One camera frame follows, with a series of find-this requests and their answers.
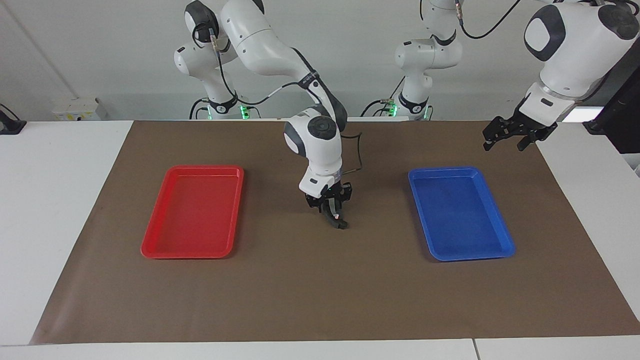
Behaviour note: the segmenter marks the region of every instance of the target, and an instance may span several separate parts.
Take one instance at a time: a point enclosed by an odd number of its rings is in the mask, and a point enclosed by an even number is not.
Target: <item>blue tray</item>
[[[505,258],[515,252],[480,170],[417,168],[409,182],[429,251],[440,261]]]

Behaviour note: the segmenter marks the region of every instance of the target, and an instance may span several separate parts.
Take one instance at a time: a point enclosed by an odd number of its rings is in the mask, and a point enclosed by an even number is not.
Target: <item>white wall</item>
[[[51,100],[70,94],[98,97],[112,119],[186,118],[191,103],[205,95],[197,80],[173,64],[173,51],[190,40],[183,18],[188,2],[0,0],[0,101],[27,120],[51,119]],[[396,46],[426,34],[418,0],[264,2],[279,37],[309,59],[350,115],[389,95],[402,77],[393,62]],[[468,0],[467,29],[483,33],[512,2]],[[462,62],[431,73],[434,119],[511,114],[541,69],[522,42],[525,25],[541,6],[522,2],[483,40],[459,34]],[[225,69],[250,99],[284,82],[249,73],[239,60]],[[308,102],[287,89],[260,109],[266,117],[285,117]]]

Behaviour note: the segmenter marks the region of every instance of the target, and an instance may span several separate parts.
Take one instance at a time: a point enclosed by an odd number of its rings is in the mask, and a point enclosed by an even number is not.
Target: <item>plastic tray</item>
[[[218,259],[231,252],[244,171],[179,165],[164,176],[141,252],[153,259]]]
[[[440,261],[505,258],[515,245],[480,170],[417,168],[409,182],[429,251]]]

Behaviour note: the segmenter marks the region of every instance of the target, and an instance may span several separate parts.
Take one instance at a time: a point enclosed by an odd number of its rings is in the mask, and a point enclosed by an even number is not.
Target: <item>red tray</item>
[[[166,172],[140,251],[152,259],[219,259],[231,252],[244,170],[179,165]]]

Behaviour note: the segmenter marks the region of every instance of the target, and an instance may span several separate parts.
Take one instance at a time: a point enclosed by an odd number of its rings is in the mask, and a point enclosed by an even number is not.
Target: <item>wire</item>
[[[207,108],[199,108],[196,110],[196,119],[198,119],[198,113],[200,113],[202,110],[208,111],[209,109]]]
[[[320,100],[318,95],[316,95],[316,93],[313,90],[311,90],[311,88],[308,88],[307,91],[310,92],[311,95],[313,95],[316,98],[316,100],[318,101],[318,104],[322,104],[322,101]]]
[[[200,49],[204,49],[204,46],[200,46],[200,44],[198,44],[198,42],[196,41],[196,32],[202,29],[201,25],[204,25],[204,24],[200,24],[193,28],[193,31],[191,32],[191,39],[193,40],[193,43],[196,44],[197,47],[199,47]]]
[[[400,84],[402,84],[404,79],[406,79],[406,76],[403,76],[402,79],[400,79],[400,82],[398,83],[398,85],[394,89],[394,92],[392,92],[391,95],[389,95],[389,99],[393,99],[394,98],[394,95],[396,94],[396,91],[398,91],[398,89],[400,88]]]
[[[222,77],[222,82],[225,84],[225,88],[227,88],[227,91],[233,95],[234,97],[237,98],[238,102],[245,104],[245,105],[260,105],[263,102],[269,100],[270,97],[274,96],[277,92],[279,92],[280,90],[286,88],[287,86],[293,86],[293,85],[297,85],[298,83],[286,83],[284,85],[282,85],[281,87],[277,88],[276,90],[273,90],[269,95],[265,96],[262,100],[257,101],[257,102],[248,102],[248,101],[244,101],[242,99],[240,99],[237,96],[237,92],[233,92],[231,91],[231,88],[229,87],[229,84],[227,83],[227,79],[225,78],[225,72],[222,70],[222,60],[220,59],[220,53],[218,51],[216,51],[216,57],[218,58],[218,66],[220,66],[220,76]]]
[[[636,16],[638,14],[638,12],[640,11],[640,8],[638,7],[638,4],[636,2],[634,2],[634,1],[631,1],[631,0],[618,0],[618,1],[621,1],[622,3],[629,4],[629,5],[633,6],[634,9],[635,9],[634,16]]]
[[[509,14],[513,11],[513,9],[515,9],[515,7],[520,3],[520,1],[521,0],[516,0],[515,3],[513,3],[513,5],[511,5],[511,8],[509,8],[509,10],[507,10],[507,12],[504,13],[504,15],[500,18],[500,20],[498,20],[498,22],[496,22],[495,25],[493,25],[493,27],[491,29],[489,29],[489,31],[487,31],[483,35],[474,36],[474,35],[471,35],[471,34],[467,33],[467,30],[465,29],[465,23],[462,20],[462,14],[460,15],[460,18],[459,18],[460,28],[462,29],[462,32],[466,36],[468,36],[469,38],[472,38],[474,40],[484,38],[487,35],[489,35],[490,33],[493,33],[493,30],[495,30],[500,24],[502,24],[502,21],[504,21],[504,19],[506,19],[507,16],[509,16]],[[459,0],[456,0],[456,5],[461,6]]]
[[[13,115],[13,117],[15,117],[15,120],[20,121],[20,118],[18,117],[18,115],[16,115],[13,111],[11,111],[11,109],[7,108],[4,104],[0,104],[0,106],[2,106],[3,108],[5,108],[7,111],[9,111],[11,113],[11,115]]]
[[[382,108],[382,109],[376,110],[376,112],[373,113],[373,116],[376,116],[377,113],[380,113],[380,116],[383,116],[382,113],[384,111],[388,111],[386,106],[384,108]]]
[[[376,100],[376,101],[372,101],[371,103],[369,103],[369,105],[367,105],[364,110],[362,110],[362,113],[360,114],[360,117],[363,117],[364,114],[367,113],[367,110],[369,110],[369,108],[371,108],[371,106],[374,106],[375,104],[384,104],[384,101],[382,100]]]
[[[611,74],[611,70],[609,70],[609,72],[606,73],[605,76],[602,77],[602,80],[600,80],[600,83],[598,84],[598,86],[596,86],[595,90],[593,90],[591,92],[591,94],[589,94],[589,96],[587,96],[584,99],[580,100],[580,102],[585,102],[585,101],[589,100],[590,98],[592,98],[602,88],[602,85],[604,85],[604,82],[607,81],[607,79],[609,79],[609,75],[610,74]]]
[[[191,106],[191,111],[189,112],[189,120],[193,119],[193,112],[196,111],[196,106],[198,106],[198,104],[200,104],[201,102],[207,102],[207,99],[198,99],[193,103],[193,105]]]
[[[258,118],[262,119],[262,115],[260,115],[260,109],[255,106],[247,106],[247,109],[254,109],[258,113]]]
[[[358,139],[358,162],[360,164],[360,166],[351,169],[351,170],[347,170],[345,172],[342,173],[342,175],[346,175],[346,174],[350,174],[352,172],[356,172],[356,171],[360,171],[362,170],[362,156],[360,155],[360,137],[362,136],[362,132],[358,133],[357,135],[353,135],[353,136],[347,136],[347,135],[340,135],[341,138],[343,139]]]

